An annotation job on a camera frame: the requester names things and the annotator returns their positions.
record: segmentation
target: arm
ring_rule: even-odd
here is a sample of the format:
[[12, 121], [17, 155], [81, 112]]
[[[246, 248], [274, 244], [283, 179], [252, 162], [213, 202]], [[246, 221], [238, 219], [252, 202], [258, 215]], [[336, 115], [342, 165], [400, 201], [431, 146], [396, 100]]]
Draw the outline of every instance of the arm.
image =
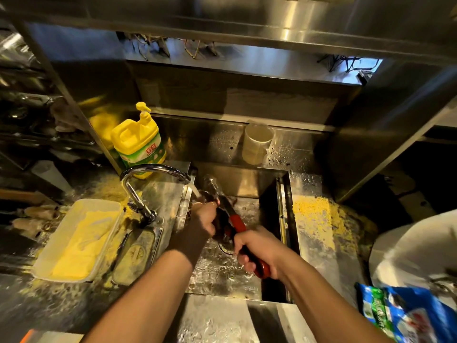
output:
[[[236, 254], [243, 245], [270, 265], [272, 278], [284, 283], [317, 342], [392, 343], [346, 302], [314, 267], [265, 228], [259, 226], [257, 230], [236, 234]], [[255, 263], [246, 255], [238, 254], [238, 261], [246, 271], [254, 271]]]
[[214, 202], [192, 206], [188, 226], [167, 251], [84, 336], [84, 343], [162, 342], [189, 284], [192, 271], [210, 236]]

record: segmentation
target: hand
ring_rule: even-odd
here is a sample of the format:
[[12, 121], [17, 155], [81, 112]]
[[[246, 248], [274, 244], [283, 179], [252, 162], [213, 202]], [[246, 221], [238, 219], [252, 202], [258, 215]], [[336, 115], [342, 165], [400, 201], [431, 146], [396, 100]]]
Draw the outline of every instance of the hand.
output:
[[191, 208], [191, 222], [198, 221], [203, 229], [209, 233], [210, 237], [213, 237], [216, 233], [213, 220], [216, 218], [217, 207], [218, 205], [215, 202], [195, 202]]
[[280, 240], [263, 226], [257, 226], [255, 230], [237, 233], [234, 237], [235, 254], [238, 262], [248, 272], [254, 272], [255, 263], [251, 262], [246, 255], [239, 254], [241, 248], [246, 245], [251, 253], [264, 260], [270, 265], [271, 278], [278, 279], [278, 263], [280, 257], [290, 251]]

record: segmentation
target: running water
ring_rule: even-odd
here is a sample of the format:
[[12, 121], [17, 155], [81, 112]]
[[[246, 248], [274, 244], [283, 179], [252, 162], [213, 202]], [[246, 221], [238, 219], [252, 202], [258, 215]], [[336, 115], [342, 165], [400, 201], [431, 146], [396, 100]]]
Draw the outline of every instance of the running water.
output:
[[189, 183], [189, 184], [187, 184], [187, 185], [188, 185], [189, 188], [194, 192], [194, 194], [195, 194], [195, 196], [196, 196], [197, 198], [199, 198], [199, 197], [201, 196], [194, 184]]

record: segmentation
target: forearm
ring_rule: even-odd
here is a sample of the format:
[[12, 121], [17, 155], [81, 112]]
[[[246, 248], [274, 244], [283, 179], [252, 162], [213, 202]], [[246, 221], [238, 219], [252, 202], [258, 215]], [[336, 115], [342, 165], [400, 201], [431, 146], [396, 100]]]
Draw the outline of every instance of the forearm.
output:
[[168, 250], [105, 313], [84, 342], [162, 342], [208, 237], [198, 226], [180, 231]]
[[392, 342], [294, 252], [285, 252], [278, 273], [318, 343]]

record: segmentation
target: bottle label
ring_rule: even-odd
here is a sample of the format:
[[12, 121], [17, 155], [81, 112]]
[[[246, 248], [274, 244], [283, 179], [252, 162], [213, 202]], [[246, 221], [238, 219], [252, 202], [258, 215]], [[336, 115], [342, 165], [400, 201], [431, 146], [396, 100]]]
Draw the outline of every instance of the bottle label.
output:
[[165, 156], [165, 148], [161, 143], [160, 133], [136, 152], [126, 155], [119, 153], [127, 167], [139, 164], [157, 164]]

